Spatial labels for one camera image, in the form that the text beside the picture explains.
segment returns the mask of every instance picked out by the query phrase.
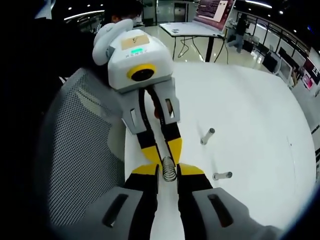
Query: gray mesh chair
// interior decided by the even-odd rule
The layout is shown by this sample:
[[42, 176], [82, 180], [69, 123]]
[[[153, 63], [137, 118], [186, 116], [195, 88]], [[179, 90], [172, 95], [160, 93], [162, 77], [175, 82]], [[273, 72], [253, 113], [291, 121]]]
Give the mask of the gray mesh chair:
[[112, 91], [79, 69], [54, 99], [41, 129], [35, 190], [53, 227], [81, 220], [89, 204], [125, 182], [125, 133]]

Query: metal spring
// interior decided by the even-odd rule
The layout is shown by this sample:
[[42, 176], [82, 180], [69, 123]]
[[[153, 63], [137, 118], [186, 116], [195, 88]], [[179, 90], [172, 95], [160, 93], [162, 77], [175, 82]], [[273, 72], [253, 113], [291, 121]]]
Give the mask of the metal spring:
[[165, 156], [162, 161], [162, 176], [166, 182], [173, 182], [177, 178], [175, 163], [171, 157]]

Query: yellow circular ring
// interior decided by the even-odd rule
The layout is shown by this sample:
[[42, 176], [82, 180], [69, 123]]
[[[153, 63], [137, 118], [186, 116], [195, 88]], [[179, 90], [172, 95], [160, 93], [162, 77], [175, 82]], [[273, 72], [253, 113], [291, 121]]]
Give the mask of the yellow circular ring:
[[145, 63], [145, 64], [141, 64], [141, 65], [138, 65], [138, 66], [134, 66], [133, 68], [131, 68], [127, 73], [126, 73], [126, 76], [131, 79], [132, 75], [135, 74], [136, 72], [138, 71], [141, 71], [141, 70], [146, 70], [146, 69], [150, 69], [150, 70], [153, 70], [153, 74], [156, 73], [156, 66], [151, 64], [151, 63]]

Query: white table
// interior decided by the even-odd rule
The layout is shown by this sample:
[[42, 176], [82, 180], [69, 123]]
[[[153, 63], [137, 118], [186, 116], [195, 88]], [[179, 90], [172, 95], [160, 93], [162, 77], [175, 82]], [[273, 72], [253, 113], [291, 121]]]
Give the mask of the white table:
[[205, 54], [205, 62], [210, 62], [215, 38], [223, 38], [223, 35], [218, 31], [205, 27], [204, 25], [205, 24], [203, 23], [197, 22], [169, 22], [159, 25], [160, 28], [174, 38], [173, 60], [175, 59], [178, 37], [208, 37], [209, 41]]
[[[285, 83], [259, 70], [213, 63], [174, 63], [183, 139], [180, 162], [204, 170], [245, 204], [262, 225], [285, 229], [303, 209], [316, 179], [315, 149], [306, 118]], [[160, 124], [149, 97], [146, 110], [156, 141]], [[209, 128], [215, 134], [200, 144]], [[164, 157], [165, 146], [159, 145]], [[125, 137], [125, 173], [148, 164], [137, 137]], [[213, 181], [215, 172], [233, 173]], [[177, 183], [159, 178], [158, 209], [151, 239], [184, 239]]]

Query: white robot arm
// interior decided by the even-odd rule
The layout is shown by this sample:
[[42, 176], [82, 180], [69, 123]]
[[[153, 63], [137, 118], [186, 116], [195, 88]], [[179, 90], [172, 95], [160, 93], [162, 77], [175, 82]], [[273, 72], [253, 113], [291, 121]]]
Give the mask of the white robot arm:
[[[99, 65], [107, 64], [108, 82], [116, 92], [122, 119], [136, 134], [145, 157], [160, 164], [161, 157], [148, 122], [144, 94], [147, 91], [159, 111], [161, 130], [175, 164], [179, 162], [182, 140], [177, 122], [180, 120], [176, 97], [173, 60], [168, 48], [157, 38], [133, 29], [131, 19], [109, 23], [94, 39], [92, 57]], [[167, 107], [170, 103], [173, 116]]]

